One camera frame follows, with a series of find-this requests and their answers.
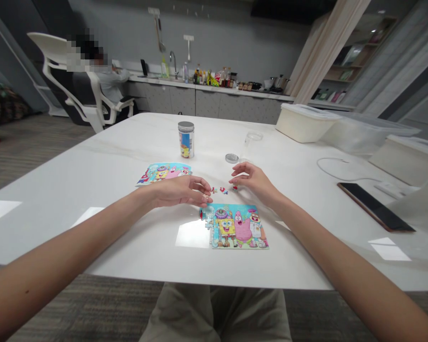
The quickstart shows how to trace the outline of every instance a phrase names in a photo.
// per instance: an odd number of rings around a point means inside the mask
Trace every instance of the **office chair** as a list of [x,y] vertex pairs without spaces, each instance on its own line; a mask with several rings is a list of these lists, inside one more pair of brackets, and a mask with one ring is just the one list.
[[117,113],[128,107],[128,117],[133,115],[133,97],[125,96],[118,104],[112,103],[103,95],[98,76],[92,71],[76,72],[73,74],[73,86],[82,101],[82,110],[96,110],[104,118],[104,124],[114,124]]
[[86,108],[76,96],[66,89],[51,73],[52,69],[67,70],[67,40],[38,32],[29,32],[27,35],[43,53],[43,74],[65,93],[67,96],[65,103],[74,106],[82,120],[90,123],[95,133],[101,132],[105,125],[101,112],[98,113],[96,109],[92,110],[92,108],[87,108],[84,111],[83,109]]

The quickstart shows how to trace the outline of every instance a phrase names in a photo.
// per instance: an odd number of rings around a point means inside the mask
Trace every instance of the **carpet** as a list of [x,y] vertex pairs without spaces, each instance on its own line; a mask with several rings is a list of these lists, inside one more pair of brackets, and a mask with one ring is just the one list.
[[[0,126],[0,189],[93,135],[48,115]],[[10,341],[137,341],[162,285],[80,275]],[[284,294],[294,341],[375,341],[336,291]],[[408,295],[428,314],[428,292]]]

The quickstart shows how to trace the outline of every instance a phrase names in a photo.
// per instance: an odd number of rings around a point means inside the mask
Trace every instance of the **white storage box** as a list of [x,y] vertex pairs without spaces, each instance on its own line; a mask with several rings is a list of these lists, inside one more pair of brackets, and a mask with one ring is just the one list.
[[358,113],[339,114],[342,118],[321,140],[350,154],[373,154],[385,143],[390,134],[410,137],[420,132],[418,128]]
[[339,119],[339,115],[302,104],[282,104],[276,129],[299,143],[314,143]]
[[428,140],[389,135],[370,163],[412,186],[428,181]]

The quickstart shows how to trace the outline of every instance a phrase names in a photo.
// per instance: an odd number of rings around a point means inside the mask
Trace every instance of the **khaki pants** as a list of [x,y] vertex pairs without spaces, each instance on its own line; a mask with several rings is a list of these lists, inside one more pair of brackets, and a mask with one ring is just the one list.
[[147,341],[291,341],[282,290],[165,283]]

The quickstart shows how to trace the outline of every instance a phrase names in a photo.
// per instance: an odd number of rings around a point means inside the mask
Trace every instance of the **kitchen cabinet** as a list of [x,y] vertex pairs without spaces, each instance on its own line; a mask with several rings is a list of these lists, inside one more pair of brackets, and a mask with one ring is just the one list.
[[146,97],[146,88],[148,85],[148,83],[128,81],[122,84],[121,92],[124,96]]
[[149,111],[153,113],[174,114],[171,107],[170,86],[148,84],[146,99]]
[[279,114],[281,113],[281,105],[283,103],[290,103],[289,101],[281,101],[281,100],[270,100],[271,102],[266,107],[265,116],[263,124],[277,124],[277,120],[279,119]]
[[220,95],[220,93],[196,90],[196,116],[218,118],[221,98]]
[[249,96],[243,96],[245,97],[244,107],[241,112],[241,121],[248,121],[248,122],[257,122],[257,123],[264,123],[265,122],[265,115],[266,115],[266,109],[271,104],[273,100],[270,99],[264,99],[264,98],[257,98],[257,97],[249,97]]
[[195,89],[171,86],[171,106],[174,114],[195,116]]
[[219,119],[241,120],[245,96],[220,94]]
[[136,97],[135,102],[139,112],[150,112],[149,104],[147,103],[147,99],[145,97]]

